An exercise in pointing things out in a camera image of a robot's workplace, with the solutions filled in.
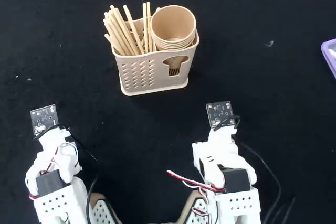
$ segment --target perforated plate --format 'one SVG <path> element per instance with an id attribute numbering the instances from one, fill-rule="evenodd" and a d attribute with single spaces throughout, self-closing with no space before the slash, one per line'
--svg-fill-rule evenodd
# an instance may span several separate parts
<path id="1" fill-rule="evenodd" d="M 112 210 L 109 209 L 109 206 L 103 199 L 98 200 L 93 208 L 93 219 L 96 224 L 117 224 Z"/>
<path id="2" fill-rule="evenodd" d="M 207 205 L 203 199 L 195 200 L 193 207 L 202 210 L 204 212 L 208 212 Z M 208 216 L 201 217 L 190 210 L 189 216 L 186 219 L 185 224 L 209 224 L 209 219 Z"/>

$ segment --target red wire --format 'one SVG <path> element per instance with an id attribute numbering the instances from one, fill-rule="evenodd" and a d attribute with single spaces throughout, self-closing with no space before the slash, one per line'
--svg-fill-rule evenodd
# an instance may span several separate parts
<path id="1" fill-rule="evenodd" d="M 200 183 L 200 182 L 197 182 L 197 181 L 194 181 L 194 180 L 191 180 L 191 179 L 184 178 L 184 177 L 182 177 L 182 176 L 180 176 L 180 175 L 178 175 L 178 174 L 173 173 L 171 170 L 167 170 L 167 173 L 168 173 L 169 175 L 173 176 L 174 178 L 177 178 L 177 179 L 179 179 L 179 180 L 182 180 L 182 181 L 191 183 L 191 184 L 196 185 L 196 186 L 200 186 L 200 187 L 206 188 L 206 189 L 208 189 L 208 190 L 210 190 L 210 191 L 214 191 L 214 192 L 216 192 L 216 193 L 220 193 L 220 192 L 225 191 L 225 188 L 223 188 L 223 189 L 218 189 L 218 188 L 214 187 L 213 184 L 212 184 L 211 186 L 207 186 L 207 185 L 202 184 L 202 183 Z"/>

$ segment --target cup rim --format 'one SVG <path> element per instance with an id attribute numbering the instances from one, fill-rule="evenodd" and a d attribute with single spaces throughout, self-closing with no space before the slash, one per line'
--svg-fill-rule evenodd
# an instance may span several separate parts
<path id="1" fill-rule="evenodd" d="M 153 18 L 155 17 L 155 15 L 159 12 L 161 12 L 162 10 L 166 9 L 166 8 L 170 8 L 170 7 L 179 7 L 179 8 L 182 8 L 182 9 L 185 9 L 187 12 L 189 12 L 191 14 L 191 16 L 193 17 L 193 21 L 194 21 L 194 26 L 193 26 L 193 29 L 192 31 L 187 35 L 185 36 L 185 38 L 188 38 L 190 37 L 196 30 L 196 18 L 195 18 L 195 15 L 192 13 L 191 10 L 189 10 L 188 8 L 184 7 L 184 6 L 181 6 L 181 5 L 167 5 L 167 6 L 164 6 L 164 7 L 161 7 L 160 10 L 156 11 L 153 16 L 151 17 L 151 23 L 150 23 L 150 30 L 151 30 L 151 34 L 152 36 L 155 36 L 157 39 L 163 41 L 163 42 L 168 42 L 168 43 L 171 43 L 171 41 L 169 40 L 165 40 L 165 39 L 162 39 L 160 38 L 158 35 L 156 35 L 156 33 L 154 32 L 153 28 L 152 28 L 152 24 L 153 24 Z M 183 39 L 179 39 L 175 42 L 183 42 L 185 40 L 185 38 Z"/>

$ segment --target debris speck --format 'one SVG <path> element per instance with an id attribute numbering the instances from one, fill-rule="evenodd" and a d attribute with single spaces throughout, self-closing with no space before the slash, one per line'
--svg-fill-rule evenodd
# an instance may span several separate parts
<path id="1" fill-rule="evenodd" d="M 264 44 L 266 47 L 272 47 L 274 44 L 274 40 L 269 41 L 268 43 Z"/>

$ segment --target black cloth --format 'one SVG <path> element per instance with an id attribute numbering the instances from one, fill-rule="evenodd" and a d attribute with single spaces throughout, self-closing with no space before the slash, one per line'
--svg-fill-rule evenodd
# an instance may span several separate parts
<path id="1" fill-rule="evenodd" d="M 137 97 L 120 91 L 103 13 L 127 4 L 134 18 L 183 5 L 200 45 L 184 89 Z M 123 223 L 176 221 L 191 192 L 166 174 L 200 180 L 191 143 L 207 140 L 205 104 L 231 100 L 238 139 L 256 150 L 297 200 L 288 223 L 336 217 L 336 83 L 321 44 L 336 37 L 332 0 L 0 0 L 2 223 L 36 223 L 25 173 L 41 150 L 29 111 L 55 103 L 102 163 L 95 191 Z M 277 187 L 250 152 L 264 217 Z M 95 165 L 80 151 L 87 186 Z"/>

